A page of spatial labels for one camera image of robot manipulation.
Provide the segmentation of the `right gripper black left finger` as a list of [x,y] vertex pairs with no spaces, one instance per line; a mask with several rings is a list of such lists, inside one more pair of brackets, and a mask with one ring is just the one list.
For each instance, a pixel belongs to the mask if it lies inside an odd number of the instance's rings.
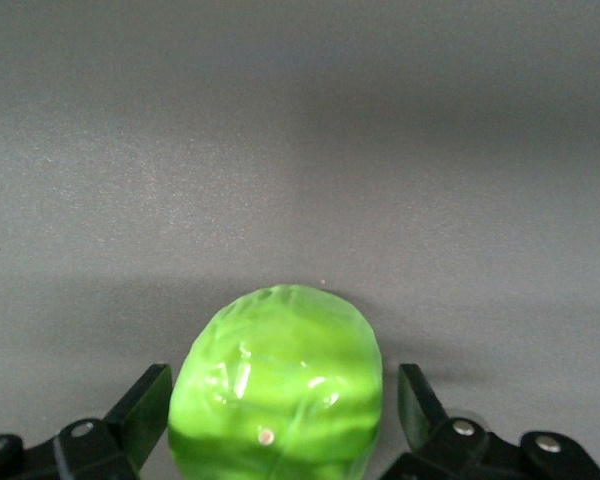
[[102,418],[79,419],[31,448],[0,434],[0,479],[139,479],[167,426],[171,367],[151,365]]

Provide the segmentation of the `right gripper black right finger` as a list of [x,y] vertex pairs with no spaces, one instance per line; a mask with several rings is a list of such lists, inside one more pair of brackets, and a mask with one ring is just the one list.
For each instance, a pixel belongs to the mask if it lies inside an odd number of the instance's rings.
[[397,395],[409,450],[384,479],[600,480],[598,463],[568,436],[529,431],[514,445],[474,420],[449,415],[416,364],[399,366]]

